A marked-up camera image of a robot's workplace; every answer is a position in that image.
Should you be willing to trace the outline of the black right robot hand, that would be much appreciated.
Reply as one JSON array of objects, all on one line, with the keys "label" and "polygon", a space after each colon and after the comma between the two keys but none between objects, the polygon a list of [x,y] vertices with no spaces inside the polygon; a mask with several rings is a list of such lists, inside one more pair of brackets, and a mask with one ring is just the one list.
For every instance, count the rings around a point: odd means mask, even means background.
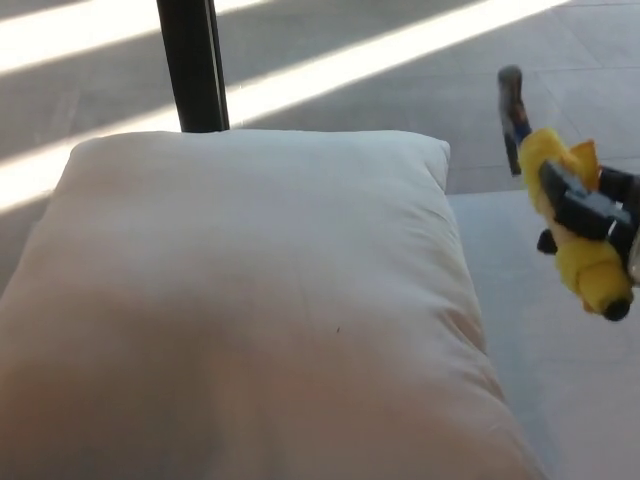
[{"label": "black right robot hand", "polygon": [[589,190],[568,168],[545,161],[538,177],[558,224],[582,238],[608,242],[622,265],[630,265],[639,233],[637,175],[604,167],[596,174],[598,185]]}]

